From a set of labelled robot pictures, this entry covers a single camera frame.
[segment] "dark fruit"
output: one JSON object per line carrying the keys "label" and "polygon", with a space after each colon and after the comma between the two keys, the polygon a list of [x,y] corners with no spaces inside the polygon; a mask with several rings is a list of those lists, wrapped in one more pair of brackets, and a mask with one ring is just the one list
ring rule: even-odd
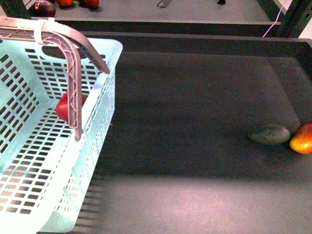
{"label": "dark fruit", "polygon": [[289,130],[280,124],[265,124],[249,133],[252,141],[265,145],[279,145],[290,137]]}
{"label": "dark fruit", "polygon": [[55,17],[56,7],[47,0],[38,0],[35,3],[35,10],[40,17]]}

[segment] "white cable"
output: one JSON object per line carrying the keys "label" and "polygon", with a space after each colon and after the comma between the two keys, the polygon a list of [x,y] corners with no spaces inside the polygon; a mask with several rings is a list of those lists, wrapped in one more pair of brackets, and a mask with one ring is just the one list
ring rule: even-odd
{"label": "white cable", "polygon": [[268,32],[273,28],[273,26],[276,25],[276,23],[277,23],[277,21],[278,21],[278,18],[279,18],[279,16],[280,16],[280,14],[281,14],[281,12],[282,12],[282,9],[283,9],[284,5],[286,4],[286,2],[287,2],[287,0],[284,1],[284,3],[283,3],[283,5],[282,5],[281,9],[280,9],[279,12],[278,12],[278,15],[277,15],[277,17],[276,17],[276,20],[275,20],[274,24],[272,24],[271,27],[267,30],[267,32],[263,35],[263,38],[268,34]]}

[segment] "metal bracket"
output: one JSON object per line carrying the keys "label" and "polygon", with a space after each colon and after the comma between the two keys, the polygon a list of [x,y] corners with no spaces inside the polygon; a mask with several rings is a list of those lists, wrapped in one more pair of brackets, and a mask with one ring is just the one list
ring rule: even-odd
{"label": "metal bracket", "polygon": [[216,3],[220,4],[220,5],[224,5],[226,2],[225,0],[215,0]]}
{"label": "metal bracket", "polygon": [[171,0],[162,0],[162,1],[160,1],[158,4],[157,4],[157,6],[158,7],[161,7],[161,8],[166,8],[168,5],[169,5],[169,3],[171,2]]}

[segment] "gray shelf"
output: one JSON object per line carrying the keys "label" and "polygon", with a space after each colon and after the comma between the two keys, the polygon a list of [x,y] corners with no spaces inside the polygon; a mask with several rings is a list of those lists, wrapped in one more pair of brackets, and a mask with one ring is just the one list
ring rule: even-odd
{"label": "gray shelf", "polygon": [[157,7],[158,0],[101,0],[94,12],[75,6],[62,10],[56,3],[57,19],[85,19],[105,21],[153,22],[224,22],[242,23],[270,21],[257,0],[227,1],[225,5],[215,0],[172,0],[167,8]]}

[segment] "red fruit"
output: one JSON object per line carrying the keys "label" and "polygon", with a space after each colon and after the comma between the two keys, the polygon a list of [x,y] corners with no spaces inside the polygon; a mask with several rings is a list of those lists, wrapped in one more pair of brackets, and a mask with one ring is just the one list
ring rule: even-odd
{"label": "red fruit", "polygon": [[71,6],[73,4],[74,0],[57,0],[57,3],[60,6]]}
{"label": "red fruit", "polygon": [[301,124],[290,141],[290,147],[301,154],[312,154],[312,122]]}
{"label": "red fruit", "polygon": [[99,0],[85,0],[85,3],[90,8],[97,8],[99,6]]}
{"label": "red fruit", "polygon": [[[68,102],[67,102],[67,92],[61,97],[61,99],[58,102],[58,105],[56,107],[56,113],[57,116],[64,121],[68,122]],[[81,105],[83,106],[84,103],[86,102],[86,97],[82,95],[81,97]]]}
{"label": "red fruit", "polygon": [[55,17],[56,8],[47,0],[38,0],[35,3],[35,10],[40,17]]}

